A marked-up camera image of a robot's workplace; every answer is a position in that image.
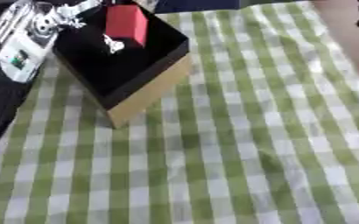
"black box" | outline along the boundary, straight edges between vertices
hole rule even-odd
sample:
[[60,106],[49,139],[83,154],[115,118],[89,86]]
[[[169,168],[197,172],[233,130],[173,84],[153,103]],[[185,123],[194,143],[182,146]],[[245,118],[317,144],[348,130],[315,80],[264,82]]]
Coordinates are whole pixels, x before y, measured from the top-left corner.
[[[159,99],[190,70],[188,38],[141,9],[148,18],[144,49],[108,56],[72,30],[63,31],[54,47],[62,65],[86,88],[115,128]],[[85,22],[104,32],[106,10],[101,7]]]

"tan box side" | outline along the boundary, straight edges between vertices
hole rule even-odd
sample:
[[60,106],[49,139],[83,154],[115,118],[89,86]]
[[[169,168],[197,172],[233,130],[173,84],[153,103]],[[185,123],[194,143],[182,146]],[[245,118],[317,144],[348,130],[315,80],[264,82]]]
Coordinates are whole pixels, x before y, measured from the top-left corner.
[[166,91],[173,88],[182,78],[189,75],[190,66],[190,55],[188,53],[154,80],[110,109],[108,114],[114,126],[116,128],[121,127],[133,116],[159,99]]

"cardboard box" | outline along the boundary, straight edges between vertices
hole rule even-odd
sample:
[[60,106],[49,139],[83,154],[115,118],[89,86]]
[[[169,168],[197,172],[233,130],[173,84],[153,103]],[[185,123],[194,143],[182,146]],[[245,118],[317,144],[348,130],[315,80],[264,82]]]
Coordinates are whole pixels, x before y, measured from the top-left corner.
[[[102,7],[87,24],[104,32],[106,10]],[[149,11],[142,11],[149,19],[144,49],[107,56],[74,31],[62,32],[54,47],[59,61],[115,128],[158,100],[190,70],[188,38]]]

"green checkered tablecloth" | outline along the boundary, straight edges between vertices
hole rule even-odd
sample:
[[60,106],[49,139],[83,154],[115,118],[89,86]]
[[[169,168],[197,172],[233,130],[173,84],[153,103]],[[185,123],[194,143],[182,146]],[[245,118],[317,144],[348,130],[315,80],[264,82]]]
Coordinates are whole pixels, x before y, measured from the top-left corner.
[[162,18],[192,74],[122,129],[47,61],[0,141],[0,223],[359,223],[359,74],[312,5]]

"box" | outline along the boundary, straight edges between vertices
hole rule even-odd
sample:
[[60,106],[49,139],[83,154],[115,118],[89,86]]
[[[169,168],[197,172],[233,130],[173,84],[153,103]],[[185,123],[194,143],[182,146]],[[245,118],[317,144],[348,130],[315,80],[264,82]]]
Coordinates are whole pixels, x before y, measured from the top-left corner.
[[[101,7],[85,22],[104,32],[106,10]],[[108,56],[72,30],[62,32],[53,49],[114,128],[158,100],[190,70],[188,38],[149,11],[142,11],[149,19],[144,49]]]

